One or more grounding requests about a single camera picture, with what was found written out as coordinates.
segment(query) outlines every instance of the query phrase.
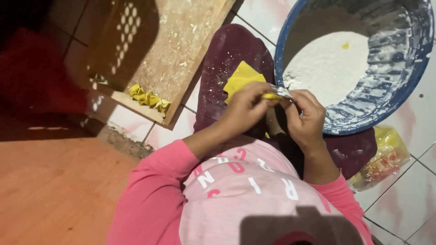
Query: wooden board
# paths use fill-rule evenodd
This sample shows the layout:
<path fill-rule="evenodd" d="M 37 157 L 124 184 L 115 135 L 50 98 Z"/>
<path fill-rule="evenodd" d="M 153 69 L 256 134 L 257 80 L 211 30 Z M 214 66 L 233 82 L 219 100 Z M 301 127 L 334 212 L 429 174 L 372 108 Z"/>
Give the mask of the wooden board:
<path fill-rule="evenodd" d="M 113 1 L 108 21 L 91 46 L 87 73 L 94 82 L 99 82 L 94 88 L 158 123 L 169 125 L 213 34 L 234 2 Z M 166 115 L 133 101 L 128 94 L 135 84 L 172 101 Z"/>

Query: white flour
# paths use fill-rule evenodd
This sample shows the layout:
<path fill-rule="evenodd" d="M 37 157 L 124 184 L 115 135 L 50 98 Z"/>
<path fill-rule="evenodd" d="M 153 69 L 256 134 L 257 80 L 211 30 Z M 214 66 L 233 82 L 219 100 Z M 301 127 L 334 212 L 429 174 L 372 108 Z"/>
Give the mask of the white flour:
<path fill-rule="evenodd" d="M 307 89 L 323 106 L 342 101 L 368 68 L 365 34 L 365 28 L 343 9 L 303 14 L 286 41 L 285 56 L 291 60 L 283 73 L 285 87 Z"/>

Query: yellow plastic bag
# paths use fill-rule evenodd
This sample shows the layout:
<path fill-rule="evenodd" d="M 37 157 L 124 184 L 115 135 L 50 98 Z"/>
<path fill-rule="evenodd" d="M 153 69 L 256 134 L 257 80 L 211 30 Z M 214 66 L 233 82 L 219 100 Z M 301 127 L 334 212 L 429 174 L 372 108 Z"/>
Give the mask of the yellow plastic bag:
<path fill-rule="evenodd" d="M 377 153 L 348 183 L 354 192 L 370 189 L 386 177 L 397 174 L 411 160 L 403 140 L 392 126 L 374 127 Z"/>

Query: blue plastic bowl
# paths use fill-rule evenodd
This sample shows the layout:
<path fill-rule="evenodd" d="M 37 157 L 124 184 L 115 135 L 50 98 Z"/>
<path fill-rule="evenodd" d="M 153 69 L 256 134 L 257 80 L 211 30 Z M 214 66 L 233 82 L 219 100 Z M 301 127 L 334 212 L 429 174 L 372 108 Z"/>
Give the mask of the blue plastic bowl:
<path fill-rule="evenodd" d="M 343 7 L 348 13 L 367 24 L 370 50 L 369 68 L 354 90 L 343 101 L 327 107 L 324 133 L 347 135 L 368 129 L 390 116 L 410 96 L 418 85 L 433 48 L 434 19 L 430 0 L 297 0 L 289 13 L 279 39 L 275 55 L 276 84 L 283 84 L 283 53 L 292 24 L 299 14 L 319 8 Z M 402 18 L 394 17 L 389 26 L 375 20 L 393 11 L 402 12 Z M 397 28 L 400 34 L 386 35 L 385 30 Z M 394 56 L 378 57 L 380 46 L 402 45 L 403 52 Z M 379 66 L 395 64 L 402 69 L 378 72 Z"/>

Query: orange floor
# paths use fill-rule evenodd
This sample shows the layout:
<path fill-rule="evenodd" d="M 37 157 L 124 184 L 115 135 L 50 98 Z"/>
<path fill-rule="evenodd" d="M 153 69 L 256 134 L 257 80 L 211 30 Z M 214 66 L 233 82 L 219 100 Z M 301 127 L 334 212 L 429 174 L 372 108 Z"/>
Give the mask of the orange floor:
<path fill-rule="evenodd" d="M 0 127 L 0 244 L 103 244 L 138 160 L 68 124 Z"/>

